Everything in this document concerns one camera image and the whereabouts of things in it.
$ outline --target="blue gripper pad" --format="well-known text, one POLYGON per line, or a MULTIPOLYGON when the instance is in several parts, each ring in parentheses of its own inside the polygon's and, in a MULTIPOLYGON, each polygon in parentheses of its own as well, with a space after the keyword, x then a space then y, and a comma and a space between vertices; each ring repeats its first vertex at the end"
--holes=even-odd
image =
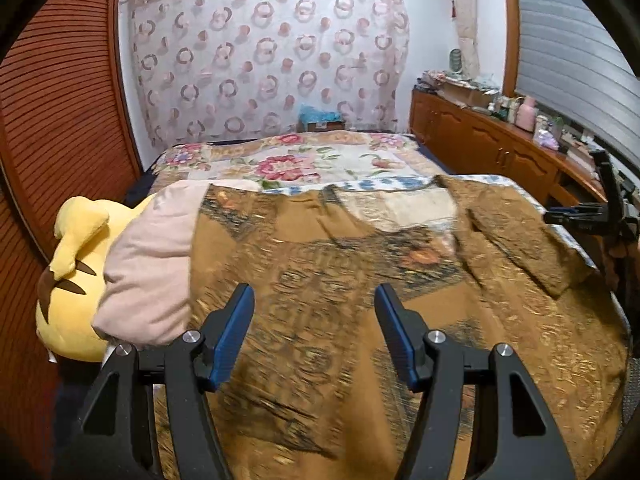
POLYGON ((254 290, 246 283, 241 283, 223 309, 207 316, 205 324, 210 330, 209 333, 205 332, 206 346, 210 349, 209 355, 212 356, 209 381, 214 391, 231 377, 240 347, 254 316, 254 307, 254 290))
POLYGON ((428 327, 422 316, 405 309, 388 283, 376 288, 374 308, 398 377, 412 392, 422 391, 431 377, 423 340, 428 327))

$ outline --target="box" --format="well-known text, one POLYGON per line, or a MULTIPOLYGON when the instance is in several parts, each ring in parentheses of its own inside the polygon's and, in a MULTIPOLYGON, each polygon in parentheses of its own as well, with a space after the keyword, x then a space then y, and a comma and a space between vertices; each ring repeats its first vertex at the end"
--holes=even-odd
POLYGON ((298 132, 332 132, 335 130, 343 130, 344 129, 344 121, 329 121, 326 123, 309 123, 306 128, 305 125, 299 121, 298 122, 298 132))
POLYGON ((448 81, 439 82, 438 86, 443 93, 443 97, 447 101, 451 101, 453 103, 461 102, 469 107, 478 106, 481 108, 487 108, 489 103, 495 98, 495 95, 487 95, 481 90, 465 88, 454 85, 448 81))

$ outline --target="floral bedspread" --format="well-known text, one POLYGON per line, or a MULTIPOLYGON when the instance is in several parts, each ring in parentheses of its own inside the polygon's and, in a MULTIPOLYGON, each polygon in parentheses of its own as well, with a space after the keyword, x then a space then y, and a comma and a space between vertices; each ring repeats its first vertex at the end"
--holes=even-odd
POLYGON ((287 134, 230 146, 182 144, 164 152, 153 171, 164 185, 185 178, 244 178, 263 189, 443 173, 408 136, 343 130, 287 134))

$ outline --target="plush toy ear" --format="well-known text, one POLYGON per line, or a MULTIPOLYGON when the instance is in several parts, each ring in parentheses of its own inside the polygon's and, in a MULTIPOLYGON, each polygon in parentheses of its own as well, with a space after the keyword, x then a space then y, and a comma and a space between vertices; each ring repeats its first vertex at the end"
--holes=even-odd
POLYGON ((62 279, 76 268, 78 251, 108 221, 108 211, 84 196, 75 196, 63 203, 54 227, 54 234, 60 243, 49 264, 54 280, 62 279))

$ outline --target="pink bottle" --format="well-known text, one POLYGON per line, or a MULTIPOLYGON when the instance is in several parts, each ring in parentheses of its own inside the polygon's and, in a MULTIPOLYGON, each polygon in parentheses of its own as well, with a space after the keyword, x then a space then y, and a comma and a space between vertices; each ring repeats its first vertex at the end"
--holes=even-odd
POLYGON ((516 126, 532 132, 536 126, 536 100, 533 97, 525 97, 523 104, 518 109, 518 117, 516 118, 516 126))

